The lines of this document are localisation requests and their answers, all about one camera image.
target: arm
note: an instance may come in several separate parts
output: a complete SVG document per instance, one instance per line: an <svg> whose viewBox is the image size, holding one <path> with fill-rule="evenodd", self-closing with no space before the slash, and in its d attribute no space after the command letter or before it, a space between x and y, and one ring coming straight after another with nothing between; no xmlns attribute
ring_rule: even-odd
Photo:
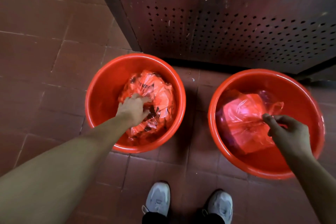
<svg viewBox="0 0 336 224"><path fill-rule="evenodd" d="M296 175L318 219L323 224L336 219L336 180L317 162L310 148L308 127L297 120L264 114L269 136Z"/></svg>
<svg viewBox="0 0 336 224"><path fill-rule="evenodd" d="M64 223L113 145L147 115L133 95L116 116L0 178L0 223Z"/></svg>

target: foot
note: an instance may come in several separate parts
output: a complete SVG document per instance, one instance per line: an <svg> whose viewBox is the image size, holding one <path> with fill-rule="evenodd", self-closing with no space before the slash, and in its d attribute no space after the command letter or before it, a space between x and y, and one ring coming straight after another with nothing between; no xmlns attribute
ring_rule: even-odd
<svg viewBox="0 0 336 224"><path fill-rule="evenodd" d="M160 213L167 217L170 205L170 188L165 182L155 183L149 191L146 205L142 206L144 214Z"/></svg>
<svg viewBox="0 0 336 224"><path fill-rule="evenodd" d="M233 203L231 196L224 190L216 191L209 199L208 213L218 214L225 224L230 224L233 215Z"/></svg>

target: wrinkled plastic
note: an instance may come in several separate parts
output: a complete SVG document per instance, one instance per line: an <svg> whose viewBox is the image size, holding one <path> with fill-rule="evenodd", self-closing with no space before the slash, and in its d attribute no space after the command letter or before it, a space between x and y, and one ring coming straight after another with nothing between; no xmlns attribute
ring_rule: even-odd
<svg viewBox="0 0 336 224"><path fill-rule="evenodd" d="M173 120L174 94L171 84L166 83L159 74L144 70L141 74L133 74L124 86L120 97L123 103L127 97L138 93L149 97L152 102L145 103L143 109L149 110L148 116L138 126L126 131L129 139L151 140L151 135L167 131Z"/></svg>
<svg viewBox="0 0 336 224"><path fill-rule="evenodd" d="M231 150L248 154L274 145L267 135L268 125L262 115L278 115L284 103L277 101L266 91L243 94L228 90L221 96L223 104L216 112L216 124L222 140Z"/></svg>

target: plastic bag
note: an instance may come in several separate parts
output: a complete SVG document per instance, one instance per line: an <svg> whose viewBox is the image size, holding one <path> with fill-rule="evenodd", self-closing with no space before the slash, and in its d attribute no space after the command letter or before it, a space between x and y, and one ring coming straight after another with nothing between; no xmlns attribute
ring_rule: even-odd
<svg viewBox="0 0 336 224"><path fill-rule="evenodd" d="M152 102L144 104L143 109L149 110L149 114L138 126L126 131L128 137L150 140L151 135L166 131L172 123L174 112L172 85L164 82L159 74L144 70L140 75L131 76L118 98L119 102L123 103L134 93L149 97Z"/></svg>
<svg viewBox="0 0 336 224"><path fill-rule="evenodd" d="M222 140L231 150L239 154L248 154L274 145L267 135L268 125L262 115L280 114L284 104L266 91L243 94L237 90L229 90L221 96L224 102L216 112L216 124Z"/></svg>

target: hand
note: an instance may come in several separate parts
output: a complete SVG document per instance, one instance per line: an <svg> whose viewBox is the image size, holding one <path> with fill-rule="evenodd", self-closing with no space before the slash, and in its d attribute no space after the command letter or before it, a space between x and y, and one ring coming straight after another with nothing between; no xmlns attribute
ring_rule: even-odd
<svg viewBox="0 0 336 224"><path fill-rule="evenodd" d="M262 118L270 127L268 135L272 137L285 158L313 157L308 126L287 115L272 117L265 113ZM286 125L287 128L281 127L278 123Z"/></svg>
<svg viewBox="0 0 336 224"><path fill-rule="evenodd" d="M135 93L131 98L126 98L124 103L119 103L118 111L115 116L127 116L130 121L130 127L135 127L149 114L149 110L144 111L144 103L151 101L150 98L141 98L139 94Z"/></svg>

